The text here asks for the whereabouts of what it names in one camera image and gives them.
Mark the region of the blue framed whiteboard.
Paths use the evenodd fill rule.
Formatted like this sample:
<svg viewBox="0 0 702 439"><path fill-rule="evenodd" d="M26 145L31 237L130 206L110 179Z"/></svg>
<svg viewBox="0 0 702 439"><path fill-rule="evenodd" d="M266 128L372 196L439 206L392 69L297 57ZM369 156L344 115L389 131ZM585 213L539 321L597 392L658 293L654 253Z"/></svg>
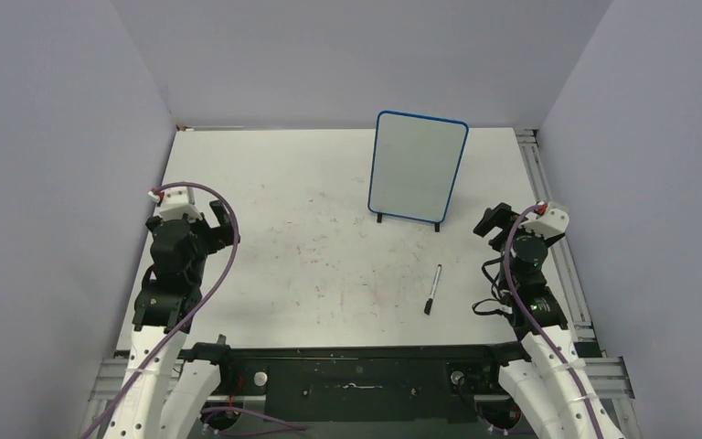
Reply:
<svg viewBox="0 0 702 439"><path fill-rule="evenodd" d="M463 121L385 110L378 114L367 209L441 230L470 127Z"/></svg>

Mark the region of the white marker pen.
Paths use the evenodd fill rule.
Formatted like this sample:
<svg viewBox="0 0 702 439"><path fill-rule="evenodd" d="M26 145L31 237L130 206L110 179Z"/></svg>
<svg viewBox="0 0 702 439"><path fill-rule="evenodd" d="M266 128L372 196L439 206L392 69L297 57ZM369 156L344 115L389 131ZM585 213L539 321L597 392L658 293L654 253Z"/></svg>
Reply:
<svg viewBox="0 0 702 439"><path fill-rule="evenodd" d="M437 293L438 285L441 279L441 272L442 272L442 265L438 264L432 283L431 283L431 289L428 295L428 298L425 302L424 308L423 308L423 313L425 316L429 316L431 314L431 310L433 307L433 302Z"/></svg>

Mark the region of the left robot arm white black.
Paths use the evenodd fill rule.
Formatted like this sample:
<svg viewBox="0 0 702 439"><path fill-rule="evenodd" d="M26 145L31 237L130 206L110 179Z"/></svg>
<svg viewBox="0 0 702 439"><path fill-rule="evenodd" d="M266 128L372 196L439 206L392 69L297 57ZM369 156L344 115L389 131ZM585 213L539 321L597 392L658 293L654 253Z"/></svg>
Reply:
<svg viewBox="0 0 702 439"><path fill-rule="evenodd" d="M210 393L225 393L235 384L236 369L223 360L229 347L222 340L195 344L189 369L177 383L171 381L193 318L211 296L201 292L207 258L239 244L229 204L217 199L209 206L216 227L208 225L193 202L169 199L146 222L153 262L134 301L122 385L81 437L185 438Z"/></svg>

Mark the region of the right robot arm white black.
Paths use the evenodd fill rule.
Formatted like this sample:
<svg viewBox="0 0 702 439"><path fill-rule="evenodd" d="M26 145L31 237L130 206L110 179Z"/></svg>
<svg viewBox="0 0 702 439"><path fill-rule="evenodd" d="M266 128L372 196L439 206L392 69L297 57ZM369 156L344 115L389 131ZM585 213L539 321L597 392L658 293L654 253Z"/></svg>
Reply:
<svg viewBox="0 0 702 439"><path fill-rule="evenodd" d="M484 386L504 391L538 438L621 438L579 355L568 319L543 273L549 250L562 239L569 214L538 202L521 213L500 203L485 210L473 232L492 230L499 273L490 277L492 298L516 335L516 353L485 361Z"/></svg>

